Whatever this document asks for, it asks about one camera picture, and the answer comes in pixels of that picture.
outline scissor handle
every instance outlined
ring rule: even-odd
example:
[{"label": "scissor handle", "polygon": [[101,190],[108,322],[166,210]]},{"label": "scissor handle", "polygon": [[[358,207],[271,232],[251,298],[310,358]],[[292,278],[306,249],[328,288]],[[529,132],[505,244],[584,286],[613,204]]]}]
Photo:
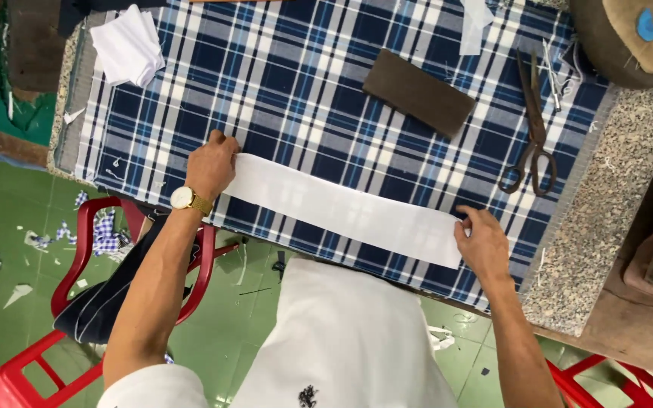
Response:
[{"label": "scissor handle", "polygon": [[[520,187],[521,182],[523,181],[523,178],[525,177],[525,163],[528,161],[528,156],[531,155],[531,152],[535,149],[535,144],[533,142],[528,144],[528,147],[525,148],[525,151],[523,152],[523,155],[520,156],[520,160],[516,165],[512,165],[510,167],[506,167],[505,170],[503,170],[503,174],[501,175],[501,179],[498,181],[498,188],[501,189],[504,192],[507,192],[508,194],[513,194],[514,192],[518,191],[518,187]],[[506,182],[509,180],[509,175],[512,172],[518,172],[518,178],[517,180],[510,185],[506,186]]]},{"label": "scissor handle", "polygon": [[[551,171],[551,179],[549,180],[549,186],[545,190],[540,189],[541,178],[538,176],[538,158],[541,156],[549,160],[549,168],[547,170]],[[536,197],[542,197],[548,194],[551,190],[553,190],[553,186],[554,184],[556,184],[556,175],[557,175],[556,158],[553,157],[551,153],[548,153],[545,150],[543,150],[542,146],[538,146],[538,148],[535,149],[534,151],[533,157],[531,158],[531,179],[533,182],[533,193],[535,193]]]}]

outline white t-shirt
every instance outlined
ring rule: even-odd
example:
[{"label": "white t-shirt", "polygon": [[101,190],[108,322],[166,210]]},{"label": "white t-shirt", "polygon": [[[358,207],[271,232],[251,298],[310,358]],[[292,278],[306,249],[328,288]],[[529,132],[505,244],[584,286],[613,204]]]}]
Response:
[{"label": "white t-shirt", "polygon": [[[205,408],[198,376],[155,365],[108,388],[98,408]],[[412,293],[368,274],[294,257],[277,323],[231,407],[456,407]]]}]

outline red plastic stool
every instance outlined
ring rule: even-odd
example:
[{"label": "red plastic stool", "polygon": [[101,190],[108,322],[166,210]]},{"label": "red plastic stool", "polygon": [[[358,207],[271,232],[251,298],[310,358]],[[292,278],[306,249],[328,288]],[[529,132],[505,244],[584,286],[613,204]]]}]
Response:
[{"label": "red plastic stool", "polygon": [[[603,405],[596,401],[596,399],[583,389],[583,387],[581,387],[581,385],[579,385],[573,378],[581,372],[598,365],[605,359],[607,358],[594,354],[567,369],[559,369],[557,366],[553,365],[553,363],[546,360],[551,375],[553,376],[556,385],[558,385],[558,389],[563,393],[569,406],[573,407],[572,402],[575,402],[581,408],[603,408]],[[644,388],[644,385],[647,385],[653,389],[653,376],[646,370],[637,366],[628,365],[622,362],[617,363],[626,368],[639,381],[638,385],[632,380],[626,378],[624,383],[621,385],[621,390],[624,391],[624,394],[628,395],[633,401],[628,408],[653,408],[653,398]]]},{"label": "red plastic stool", "polygon": [[[85,266],[87,266],[87,262],[92,254],[92,243],[94,240],[93,220],[95,213],[107,207],[122,207],[132,236],[137,236],[140,232],[144,216],[132,202],[116,197],[105,197],[90,199],[83,203],[77,212],[77,236],[80,239],[77,240],[75,260],[67,275],[65,275],[52,295],[51,312],[54,317],[59,315],[71,302],[67,299],[68,293],[85,269]],[[188,266],[188,272],[192,271],[198,265],[200,265],[200,271],[186,304],[181,308],[176,324],[186,320],[195,311],[201,299],[203,299],[208,282],[210,281],[210,274],[213,271],[213,259],[238,248],[238,244],[233,244],[216,249],[216,227],[205,224],[202,224],[202,226],[203,228],[197,234],[202,250],[197,253],[195,260]],[[82,376],[76,378],[72,383],[65,384],[62,378],[57,375],[50,364],[42,357],[42,354],[47,349],[64,338],[65,334],[63,332],[54,330],[0,366],[0,408],[56,408],[85,389],[87,385],[90,385],[102,375],[102,361],[100,361],[88,369]],[[24,367],[33,362],[38,363],[57,386],[57,391],[48,398],[42,397],[22,372]]]}]

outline scissors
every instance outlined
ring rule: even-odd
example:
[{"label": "scissors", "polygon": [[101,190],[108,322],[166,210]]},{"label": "scissors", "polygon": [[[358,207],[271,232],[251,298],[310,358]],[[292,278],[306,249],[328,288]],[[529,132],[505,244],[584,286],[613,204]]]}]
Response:
[{"label": "scissors", "polygon": [[[533,183],[533,192],[536,196],[540,197],[548,194],[550,190],[553,190],[554,184],[556,183],[556,158],[543,149],[543,144],[546,143],[546,126],[543,124],[543,117],[540,115],[540,97],[537,89],[538,65],[536,64],[535,52],[531,55],[530,83],[528,82],[528,74],[525,72],[524,62],[520,59],[520,49],[517,50],[517,53],[518,73],[520,74],[520,82],[523,88],[525,108],[528,112],[528,131],[531,141],[528,143],[528,147],[525,149],[525,152],[523,152],[523,155],[520,156],[518,163],[503,171],[498,183],[498,188],[508,194],[516,192],[518,187],[520,187],[521,181],[525,177],[525,163],[528,161],[528,156],[531,156],[531,181]],[[538,158],[541,156],[548,159],[551,170],[551,181],[549,181],[549,186],[545,190],[540,189],[541,177],[538,173]],[[503,182],[504,180],[509,181],[508,176],[513,172],[517,172],[518,180],[513,184]]]}]

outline wristwatch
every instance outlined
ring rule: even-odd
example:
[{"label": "wristwatch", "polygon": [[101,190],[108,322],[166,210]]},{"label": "wristwatch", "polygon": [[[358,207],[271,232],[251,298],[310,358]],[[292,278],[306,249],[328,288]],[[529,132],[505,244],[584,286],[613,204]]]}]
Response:
[{"label": "wristwatch", "polygon": [[213,210],[213,203],[211,201],[199,197],[192,188],[186,186],[178,187],[170,195],[170,206],[174,210],[182,210],[190,207],[191,209],[199,210],[204,216],[207,216]]}]

